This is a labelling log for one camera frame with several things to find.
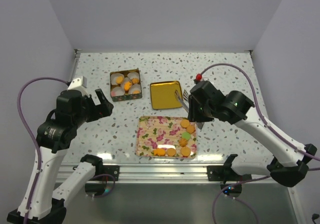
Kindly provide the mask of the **silver metal tongs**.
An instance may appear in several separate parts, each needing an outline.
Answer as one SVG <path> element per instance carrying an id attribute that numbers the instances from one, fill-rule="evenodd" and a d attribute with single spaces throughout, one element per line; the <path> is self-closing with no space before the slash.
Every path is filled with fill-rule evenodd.
<path id="1" fill-rule="evenodd" d="M 180 104 L 182 105 L 183 109 L 189 113 L 189 106 L 186 104 L 186 100 L 184 99 L 184 95 L 181 95 L 178 90 L 175 90 L 174 92 L 174 96 L 176 98 L 177 101 L 180 102 Z M 198 127 L 199 130 L 203 129 L 204 123 L 202 122 L 196 122 L 196 126 Z"/>

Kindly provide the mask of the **tan dotted round cookie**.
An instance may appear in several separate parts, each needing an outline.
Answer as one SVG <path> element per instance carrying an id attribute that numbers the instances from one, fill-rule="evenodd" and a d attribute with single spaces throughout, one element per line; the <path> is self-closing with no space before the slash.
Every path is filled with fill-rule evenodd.
<path id="1" fill-rule="evenodd" d="M 123 80 L 124 80 L 123 76 L 118 76 L 118 77 L 116 78 L 115 82 L 116 82 L 117 84 L 121 84 L 121 83 L 123 82 Z"/>

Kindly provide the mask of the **floral cookie tin box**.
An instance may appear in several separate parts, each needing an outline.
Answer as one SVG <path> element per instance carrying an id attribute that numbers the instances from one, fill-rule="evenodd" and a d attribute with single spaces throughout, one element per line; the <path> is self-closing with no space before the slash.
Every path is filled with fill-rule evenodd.
<path id="1" fill-rule="evenodd" d="M 139 69 L 111 72 L 110 96 L 114 102 L 141 99 L 143 96 Z"/>

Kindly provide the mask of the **orange star cookie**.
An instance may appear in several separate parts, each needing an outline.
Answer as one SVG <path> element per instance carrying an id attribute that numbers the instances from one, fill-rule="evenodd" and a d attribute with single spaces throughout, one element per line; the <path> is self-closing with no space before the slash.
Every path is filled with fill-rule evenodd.
<path id="1" fill-rule="evenodd" d="M 128 90 L 131 88 L 131 86 L 132 86 L 132 83 L 131 83 L 131 82 L 125 82 L 125 83 L 124 83 L 124 86 L 123 86 L 123 89 L 124 89 L 125 91 L 128 91 Z"/>

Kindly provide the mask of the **orange round cookie edge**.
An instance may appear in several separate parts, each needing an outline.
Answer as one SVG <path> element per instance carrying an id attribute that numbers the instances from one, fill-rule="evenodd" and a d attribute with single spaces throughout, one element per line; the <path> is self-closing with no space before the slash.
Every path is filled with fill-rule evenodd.
<path id="1" fill-rule="evenodd" d="M 196 128 L 195 128 L 193 125 L 189 125 L 189 126 L 186 128 L 186 131 L 187 131 L 189 134 L 194 133 L 195 130 L 196 130 Z"/>

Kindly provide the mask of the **tan scalloped cookie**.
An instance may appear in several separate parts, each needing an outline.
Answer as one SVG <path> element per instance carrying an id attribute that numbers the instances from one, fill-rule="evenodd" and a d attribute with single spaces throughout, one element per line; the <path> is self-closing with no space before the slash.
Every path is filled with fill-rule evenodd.
<path id="1" fill-rule="evenodd" d="M 139 78 L 132 78 L 131 81 L 133 84 L 138 84 L 140 82 Z"/>

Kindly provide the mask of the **gold tin lid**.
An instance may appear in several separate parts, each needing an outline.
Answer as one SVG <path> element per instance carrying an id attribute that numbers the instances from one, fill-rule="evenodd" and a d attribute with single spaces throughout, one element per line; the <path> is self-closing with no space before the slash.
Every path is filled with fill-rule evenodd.
<path id="1" fill-rule="evenodd" d="M 154 110 L 175 109 L 181 108 L 182 104 L 175 97 L 178 93 L 182 97 L 182 88 L 179 81 L 164 81 L 151 83 L 150 86 L 150 101 Z"/>

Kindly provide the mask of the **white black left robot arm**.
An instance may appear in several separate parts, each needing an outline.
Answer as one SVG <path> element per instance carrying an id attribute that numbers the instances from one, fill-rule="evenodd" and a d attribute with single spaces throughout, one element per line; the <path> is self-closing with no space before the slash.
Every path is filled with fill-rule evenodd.
<path id="1" fill-rule="evenodd" d="M 75 89 L 65 90 L 57 97 L 56 108 L 37 130 L 30 182 L 20 206 L 8 214 L 9 223 L 62 223 L 69 202 L 88 181 L 105 176 L 115 180 L 104 171 L 100 157 L 87 154 L 67 180 L 55 187 L 59 168 L 79 127 L 112 114 L 114 106 L 103 91 L 96 89 L 95 93 L 99 105 L 90 95 Z"/>

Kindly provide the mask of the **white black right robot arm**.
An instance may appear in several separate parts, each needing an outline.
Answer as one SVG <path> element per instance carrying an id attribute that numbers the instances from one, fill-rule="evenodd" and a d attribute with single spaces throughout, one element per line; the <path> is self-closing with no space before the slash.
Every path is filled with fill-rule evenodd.
<path id="1" fill-rule="evenodd" d="M 277 183 L 294 187 L 309 171 L 308 163 L 316 154 L 312 144 L 304 145 L 286 135 L 271 122 L 264 123 L 253 101 L 239 91 L 224 95 L 209 81 L 197 83 L 189 95 L 190 122 L 211 122 L 218 119 L 242 129 L 273 155 L 263 163 L 256 157 L 241 158 L 231 154 L 219 172 L 224 181 L 247 174 L 267 175 Z"/>

